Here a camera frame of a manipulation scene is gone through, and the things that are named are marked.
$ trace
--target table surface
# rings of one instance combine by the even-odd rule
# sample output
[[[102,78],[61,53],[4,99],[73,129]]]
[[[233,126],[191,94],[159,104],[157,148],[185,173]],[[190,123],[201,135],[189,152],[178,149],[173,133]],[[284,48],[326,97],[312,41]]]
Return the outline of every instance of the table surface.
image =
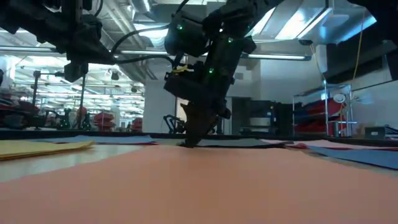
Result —
[[[180,139],[163,139],[159,140],[158,142],[163,145],[175,145],[175,143],[180,141]],[[27,175],[40,174],[48,171],[73,167],[79,164],[96,162],[143,148],[145,148],[145,146],[94,145],[92,149],[89,149],[87,151],[67,152],[51,156],[38,156],[26,159],[2,161],[0,162],[0,182],[7,182],[9,180],[17,179]],[[382,167],[323,157],[311,153],[308,153],[308,155],[318,157],[319,159],[336,162],[341,164],[342,166],[351,166],[357,167],[359,169],[373,170],[374,172],[380,172],[398,177],[398,170],[384,169]]]

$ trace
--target orange fabric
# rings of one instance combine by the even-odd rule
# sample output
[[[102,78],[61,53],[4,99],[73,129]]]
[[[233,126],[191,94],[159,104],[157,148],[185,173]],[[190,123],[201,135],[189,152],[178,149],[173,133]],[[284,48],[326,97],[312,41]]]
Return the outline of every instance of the orange fabric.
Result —
[[[398,223],[397,186],[298,151],[149,146],[0,184],[0,223]]]

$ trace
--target yellow fabric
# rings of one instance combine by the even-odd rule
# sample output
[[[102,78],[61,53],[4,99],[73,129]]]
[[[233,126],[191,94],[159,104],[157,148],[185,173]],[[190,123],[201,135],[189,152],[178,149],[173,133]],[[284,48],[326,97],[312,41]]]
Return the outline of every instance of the yellow fabric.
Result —
[[[41,154],[55,154],[69,150],[88,149],[88,147],[93,144],[93,141],[68,144],[29,141],[0,141],[0,160],[38,156]]]

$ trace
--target blue fabric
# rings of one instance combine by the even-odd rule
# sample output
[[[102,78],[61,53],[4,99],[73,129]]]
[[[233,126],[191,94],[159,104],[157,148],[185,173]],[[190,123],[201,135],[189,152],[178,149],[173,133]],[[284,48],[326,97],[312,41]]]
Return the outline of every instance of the blue fabric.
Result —
[[[334,150],[309,146],[310,150],[328,157],[398,169],[398,152],[371,149]]]
[[[38,142],[84,142],[94,141],[103,144],[145,144],[154,142],[150,136],[131,136],[131,137],[102,137],[102,136],[75,136],[70,138],[52,139],[31,139]]]

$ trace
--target workstation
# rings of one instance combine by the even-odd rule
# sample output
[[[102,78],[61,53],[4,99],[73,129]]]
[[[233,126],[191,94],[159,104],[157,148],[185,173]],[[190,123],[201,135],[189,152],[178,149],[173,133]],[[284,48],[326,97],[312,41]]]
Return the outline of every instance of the workstation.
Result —
[[[0,3],[0,223],[397,223],[397,9]]]

